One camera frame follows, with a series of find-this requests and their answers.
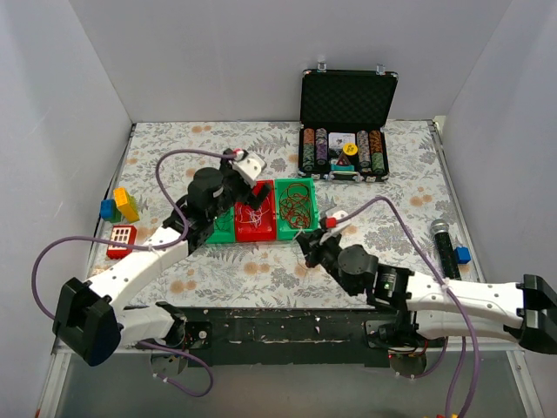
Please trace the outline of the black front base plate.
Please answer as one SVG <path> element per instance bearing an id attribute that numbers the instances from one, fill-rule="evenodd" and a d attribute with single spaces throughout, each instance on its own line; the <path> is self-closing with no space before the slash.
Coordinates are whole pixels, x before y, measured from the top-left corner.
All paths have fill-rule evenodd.
<path id="1" fill-rule="evenodd" d="M 387 367 L 386 344 L 372 332 L 395 313 L 363 309 L 182 308 L 175 347 L 209 366 L 360 364 Z"/>

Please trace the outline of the stacked toy bricks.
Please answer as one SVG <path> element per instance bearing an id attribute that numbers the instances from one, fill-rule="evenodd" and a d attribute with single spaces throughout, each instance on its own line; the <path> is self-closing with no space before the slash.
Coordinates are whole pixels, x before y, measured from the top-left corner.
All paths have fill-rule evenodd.
<path id="1" fill-rule="evenodd" d="M 99 216 L 112 224 L 121 221 L 135 223 L 139 221 L 137 202 L 124 187 L 118 187 L 113 191 L 112 199 L 101 201 Z"/>

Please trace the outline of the black microphone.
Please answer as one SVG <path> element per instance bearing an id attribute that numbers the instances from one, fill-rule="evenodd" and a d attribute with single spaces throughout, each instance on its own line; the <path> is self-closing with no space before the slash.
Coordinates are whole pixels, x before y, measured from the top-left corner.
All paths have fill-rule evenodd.
<path id="1" fill-rule="evenodd" d="M 449 279 L 461 280 L 460 270 L 448 229 L 449 225 L 443 219 L 436 219 L 430 225 L 430 231 L 440 257 L 443 273 Z"/>

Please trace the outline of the blue toy brick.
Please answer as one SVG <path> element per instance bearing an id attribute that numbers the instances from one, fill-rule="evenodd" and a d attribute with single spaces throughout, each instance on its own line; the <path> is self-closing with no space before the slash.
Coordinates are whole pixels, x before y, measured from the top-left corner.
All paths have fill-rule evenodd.
<path id="1" fill-rule="evenodd" d="M 469 249 L 465 246 L 457 246 L 454 248 L 454 255 L 459 265 L 465 265 L 471 261 Z"/>

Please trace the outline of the red bin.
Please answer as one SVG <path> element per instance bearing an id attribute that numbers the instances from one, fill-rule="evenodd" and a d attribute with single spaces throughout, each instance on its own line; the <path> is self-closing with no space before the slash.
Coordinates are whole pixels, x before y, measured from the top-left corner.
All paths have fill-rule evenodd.
<path id="1" fill-rule="evenodd" d="M 234 228 L 238 242 L 274 241 L 277 238 L 274 182 L 270 179 L 260 181 L 270 181 L 272 191 L 257 211 L 240 203 L 234 206 Z"/>

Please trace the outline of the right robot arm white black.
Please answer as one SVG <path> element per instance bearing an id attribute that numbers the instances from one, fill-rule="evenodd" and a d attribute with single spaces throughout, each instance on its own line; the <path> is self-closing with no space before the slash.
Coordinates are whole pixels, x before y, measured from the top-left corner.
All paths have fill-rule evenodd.
<path id="1" fill-rule="evenodd" d="M 421 339 L 476 336 L 517 343 L 539 354 L 556 352 L 556 292 L 540 276 L 489 284 L 445 279 L 379 263 L 361 245 L 342 247 L 323 230 L 298 233 L 309 267 L 322 266 L 350 296 L 364 294 L 372 307 L 401 319 L 383 332 L 386 341 L 413 346 Z"/>

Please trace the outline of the red white toy block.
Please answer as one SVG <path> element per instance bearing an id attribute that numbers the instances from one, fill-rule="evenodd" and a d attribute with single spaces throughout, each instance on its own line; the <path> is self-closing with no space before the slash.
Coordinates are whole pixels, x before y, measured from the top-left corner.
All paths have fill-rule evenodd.
<path id="1" fill-rule="evenodd" d="M 106 256 L 110 260 L 120 260 L 132 252 L 130 245 L 134 245 L 137 237 L 137 228 L 130 225 L 114 225 L 111 230 L 110 244 L 106 249 Z"/>

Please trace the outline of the black poker chip case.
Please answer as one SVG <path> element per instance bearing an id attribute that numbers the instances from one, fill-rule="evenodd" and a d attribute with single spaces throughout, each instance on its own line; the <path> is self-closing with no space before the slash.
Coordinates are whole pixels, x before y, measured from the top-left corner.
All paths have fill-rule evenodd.
<path id="1" fill-rule="evenodd" d="M 301 178 L 383 182 L 389 176 L 385 127 L 399 74 L 372 71 L 303 72 L 300 101 Z"/>

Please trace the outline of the left green bin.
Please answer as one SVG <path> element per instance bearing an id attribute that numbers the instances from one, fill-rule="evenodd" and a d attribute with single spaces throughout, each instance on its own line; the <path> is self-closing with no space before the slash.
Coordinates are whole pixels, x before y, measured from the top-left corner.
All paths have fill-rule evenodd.
<path id="1" fill-rule="evenodd" d="M 213 223 L 213 234 L 207 239 L 206 244 L 230 244 L 236 241 L 234 229 L 234 209 L 219 216 Z"/>

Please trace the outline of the green bin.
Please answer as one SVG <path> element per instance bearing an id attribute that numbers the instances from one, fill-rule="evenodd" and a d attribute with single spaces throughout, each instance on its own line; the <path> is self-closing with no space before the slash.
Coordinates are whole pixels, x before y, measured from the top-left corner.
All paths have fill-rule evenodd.
<path id="1" fill-rule="evenodd" d="M 213 234 L 207 239 L 206 244 L 230 244 L 236 241 L 234 229 L 234 209 L 219 216 L 213 223 Z"/>
<path id="2" fill-rule="evenodd" d="M 276 179 L 277 240 L 292 240 L 319 224 L 319 209 L 312 179 Z"/>

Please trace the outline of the right green bin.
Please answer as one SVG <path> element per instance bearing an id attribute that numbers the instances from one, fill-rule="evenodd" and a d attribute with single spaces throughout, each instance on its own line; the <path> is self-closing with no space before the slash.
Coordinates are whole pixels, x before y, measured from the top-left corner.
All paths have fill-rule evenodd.
<path id="1" fill-rule="evenodd" d="M 319 209 L 312 179 L 276 179 L 277 240 L 292 240 L 319 224 Z"/>

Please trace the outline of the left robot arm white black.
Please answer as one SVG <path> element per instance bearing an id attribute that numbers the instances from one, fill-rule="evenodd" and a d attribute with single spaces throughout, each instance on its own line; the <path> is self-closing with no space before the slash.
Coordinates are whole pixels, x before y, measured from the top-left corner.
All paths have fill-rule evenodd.
<path id="1" fill-rule="evenodd" d="M 217 168 L 194 174 L 188 191 L 145 242 L 104 272 L 86 281 L 68 280 L 62 287 L 53 323 L 54 334 L 88 365 L 106 361 L 120 346 L 143 340 L 180 347 L 185 340 L 185 316 L 166 302 L 132 307 L 144 287 L 200 248 L 214 232 L 216 218 L 237 203 L 261 206 L 269 187 L 254 192 L 265 161 L 246 150 L 226 150 Z"/>

